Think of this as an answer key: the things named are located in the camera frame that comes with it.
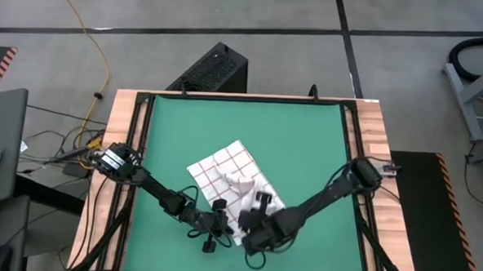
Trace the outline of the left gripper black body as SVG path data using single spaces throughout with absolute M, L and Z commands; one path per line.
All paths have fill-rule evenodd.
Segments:
M 222 209 L 216 211 L 188 209 L 186 223 L 192 227 L 188 237 L 197 238 L 204 233 L 211 234 L 213 237 L 221 237 L 224 234 L 232 236 L 234 231 L 228 225 L 228 220 L 226 211 Z

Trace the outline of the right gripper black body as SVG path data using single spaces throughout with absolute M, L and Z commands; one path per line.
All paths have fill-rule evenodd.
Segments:
M 266 215 L 260 210 L 257 225 L 246 232 L 242 245 L 248 253 L 274 250 L 284 245 L 299 231 L 302 213 L 297 207 L 282 208 L 272 215 Z

